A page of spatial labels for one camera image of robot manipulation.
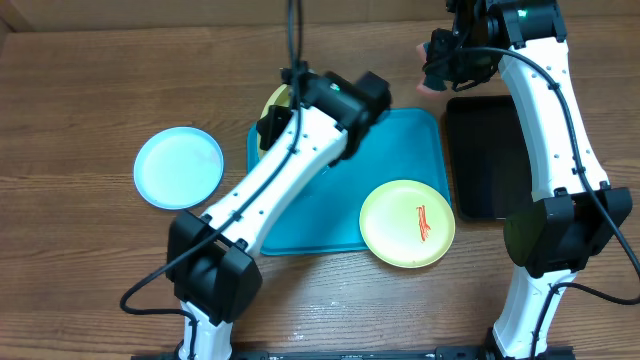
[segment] teal tray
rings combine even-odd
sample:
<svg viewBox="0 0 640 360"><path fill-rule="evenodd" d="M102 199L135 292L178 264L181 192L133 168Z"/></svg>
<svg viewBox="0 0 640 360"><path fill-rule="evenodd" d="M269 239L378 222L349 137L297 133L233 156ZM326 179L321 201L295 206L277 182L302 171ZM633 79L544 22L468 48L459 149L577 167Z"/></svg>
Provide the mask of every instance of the teal tray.
<svg viewBox="0 0 640 360"><path fill-rule="evenodd" d="M247 167L258 163L258 133L247 136ZM365 137L353 158L321 170L269 232L265 255L366 250L360 208L378 186L415 180L436 189L451 205L436 119L422 109L394 109Z"/></svg>

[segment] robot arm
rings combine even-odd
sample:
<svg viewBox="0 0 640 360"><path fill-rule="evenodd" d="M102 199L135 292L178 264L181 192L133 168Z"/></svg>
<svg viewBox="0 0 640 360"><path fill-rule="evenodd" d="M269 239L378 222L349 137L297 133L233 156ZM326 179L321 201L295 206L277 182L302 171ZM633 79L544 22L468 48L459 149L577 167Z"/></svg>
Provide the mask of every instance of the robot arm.
<svg viewBox="0 0 640 360"><path fill-rule="evenodd" d="M578 148L591 188L605 199L616 225L631 211L627 189L611 189L595 157L575 99L568 67L566 30L555 0L450 0L452 31L438 29L428 50L426 86L455 91L489 80L500 71L513 97L532 173L533 206L507 218L505 243L514 273L502 315L487 339L497 359L528 359L547 351L546 337L562 290L550 303L538 339L536 324L553 285L571 282L612 236L585 195L575 168L567 123L549 83L526 63L509 56L465 53L458 48L491 46L520 53L546 69L567 100ZM470 82L470 85L458 85Z"/></svg>
<svg viewBox="0 0 640 360"><path fill-rule="evenodd" d="M249 306L262 284L252 256L259 252L272 225L311 178L327 165L350 158L391 104L389 85L373 73L365 74L355 85L333 73L306 74L304 78L301 114L292 114L256 168L200 218L184 212L171 225L168 262L211 235L214 229L222 228L233 212L282 166L301 115L296 149L269 186L214 243L167 273L182 309L198 319L195 354L199 360L229 359L233 321ZM190 343L191 334L190 321L185 319L183 344ZM182 346L180 359L188 356L189 346Z"/></svg>

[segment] black cable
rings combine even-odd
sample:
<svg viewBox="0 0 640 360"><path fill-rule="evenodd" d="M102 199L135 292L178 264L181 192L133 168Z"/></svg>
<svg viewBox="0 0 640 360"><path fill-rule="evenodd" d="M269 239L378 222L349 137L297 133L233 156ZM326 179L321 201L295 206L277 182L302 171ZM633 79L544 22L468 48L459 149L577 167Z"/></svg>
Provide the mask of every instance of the black cable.
<svg viewBox="0 0 640 360"><path fill-rule="evenodd" d="M174 359L179 359L179 354L180 354L180 349L182 349L182 345L184 344L184 339L180 340L180 342L178 343L178 345L176 345L176 348L173 350L173 356Z"/></svg>
<svg viewBox="0 0 640 360"><path fill-rule="evenodd" d="M142 289L144 286L146 286L147 284L149 284L151 281L153 281L154 279L156 279L157 277L161 276L162 274L166 273L167 271L172 270L173 268L175 268L176 266L178 266L180 263L182 263L183 261L185 261L186 259L188 259L191 255L193 255L194 253L198 252L200 249L202 249L203 247L209 245L211 242L215 241L216 238L224 231L226 230L229 226L231 226L231 224L233 224L235 221L238 221L242 218L242 213L264 192L264 190L273 182L273 180L278 176L278 174L280 174L280 172L282 171L282 169L285 167L285 165L287 164L287 162L289 161L289 159L291 158L291 156L293 156L296 153L296 147L298 146L298 140L300 139L300 132L301 132L301 128L302 128L302 111L301 110L301 95L300 95L300 82L299 82L299 76L300 76L300 70L299 70L299 64L300 64L300 58L302 56L302 25L303 25L303 21L302 21L302 4L301 4L301 0L297 0L297 6L298 6L298 52L297 55L294 55L294 49L293 49L293 17L294 17L294 6L293 6L293 2L292 0L289 0L289 4L288 4L288 26L287 26L287 37L288 37L288 44L289 44L289 55L290 55L290 59L291 59L291 69L292 69L292 84L293 84L293 89L292 89L292 93L291 93L291 98L293 99L293 109L298 110L297 111L297 116L296 116L296 132L295 135L293 137L293 142L291 143L290 147L289 147L289 151L287 152L287 154L285 155L285 157L282 159L282 161L280 162L280 164L278 165L278 167L273 171L273 173L271 173L271 175L265 180L265 182L233 213L233 215L227 219L227 221L225 221L218 229L216 229L216 231L210 235L209 237L205 238L203 241L201 241L200 243L198 243L196 246L192 247L191 249L185 251L183 254L181 254L180 256L176 257L173 261L169 262L168 264L161 266L160 268L158 268L156 271L152 272L151 274L147 275L144 279L140 280L138 283L136 283L135 285L133 285L129 290L127 290L127 292L124 293L124 295L122 295L122 298L120 299L120 309L122 309L122 311L128 313L128 314L132 314L132 315L167 315L167 314L175 314L175 315L182 315L185 316L187 318L189 318L190 320L190 325L191 325L191 341L189 343L189 357L188 359L193 360L195 359L196 353L195 353L195 341L196 341L196 334L197 334L197 319L196 317L188 312L188 311L184 311L181 309L135 309L132 308L130 306L127 305L127 301L129 300L129 298L131 298L131 296L133 296L133 294L135 294L136 292L138 292L140 289Z"/></svg>
<svg viewBox="0 0 640 360"><path fill-rule="evenodd" d="M510 56L524 62L525 64L533 68L538 74L540 74L540 76L542 76L547 81L547 83L549 84L549 89L556 94L558 101L560 102L560 106L562 107L562 112L564 113L565 121L567 124L567 132L569 134L571 149L573 151L574 160L576 164L576 168L574 169L574 171L580 178L580 182L582 183L582 186L585 188L585 190L589 194L589 197L595 204L596 208L598 209L598 212L600 213L600 215L605 220L609 228L611 228L611 230L613 231L613 234L616 236L616 238L620 242L620 245L622 246L625 253L629 257L629 260L631 261L631 264L633 265L636 273L638 274L638 278L640 279L640 262L638 261L638 258L633 253L633 250L631 249L631 247L629 246L629 243L627 243L626 239L620 232L620 229L618 228L618 226L613 222L613 219L611 219L611 216L609 215L605 207L602 205L602 203L598 199L598 196L593 191L593 188L591 188L591 184L589 184L589 180L585 175L586 169L582 164L582 158L580 156L580 151L578 149L578 140L576 138L575 128L573 126L573 120L571 118L571 111L569 109L569 105L567 104L567 100L564 97L562 90L560 89L560 84L558 84L553 79L553 77L551 77L551 75L547 71L545 71L540 65L536 64L533 60L529 59L528 57L520 53L517 53L515 51L510 51L510 50L505 50L500 48L493 48L493 47L472 47L472 48L458 49L456 50L456 52L457 53L482 52L482 53L492 53L492 54L501 54L505 56ZM553 299L553 295L558 294L558 290L564 287L582 290L586 293L589 293L591 295L594 295L596 297L599 297L601 299L604 299L606 301L619 304L619 305L640 304L640 296L638 296L635 299L627 300L627 299L620 299L615 296L605 294L603 292L592 289L582 284L558 283L553 285L551 287L551 291L549 291L549 294L545 299L542 311L540 312L538 322L536 323L536 327L533 332L533 345L531 346L531 354L530 354L531 360L534 360L536 357L536 345L539 340L540 329L542 328L542 323L544 322L544 318L546 317L547 311L549 310L549 306L551 305L551 300Z"/></svg>

